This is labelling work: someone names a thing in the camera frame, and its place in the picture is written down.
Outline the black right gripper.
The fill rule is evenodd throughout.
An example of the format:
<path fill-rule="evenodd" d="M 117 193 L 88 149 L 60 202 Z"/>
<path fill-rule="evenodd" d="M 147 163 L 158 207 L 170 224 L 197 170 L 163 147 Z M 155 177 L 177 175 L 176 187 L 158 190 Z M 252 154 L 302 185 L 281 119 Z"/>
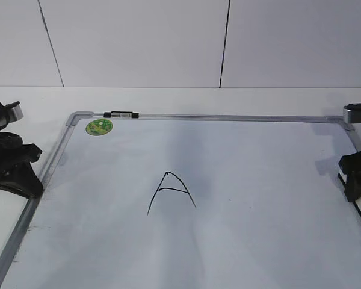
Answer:
<path fill-rule="evenodd" d="M 355 202 L 361 197 L 361 151 L 342 156 L 338 164 L 346 176 L 344 194 L 347 201 Z"/>

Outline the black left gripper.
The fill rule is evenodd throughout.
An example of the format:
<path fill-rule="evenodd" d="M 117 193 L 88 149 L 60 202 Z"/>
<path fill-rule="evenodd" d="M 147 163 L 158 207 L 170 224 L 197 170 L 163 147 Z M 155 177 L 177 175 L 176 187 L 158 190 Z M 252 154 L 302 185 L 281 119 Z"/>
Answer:
<path fill-rule="evenodd" d="M 19 135 L 0 132 L 0 190 L 26 199 L 40 197 L 44 186 L 30 163 L 38 161 L 41 154 L 36 144 L 24 144 Z"/>

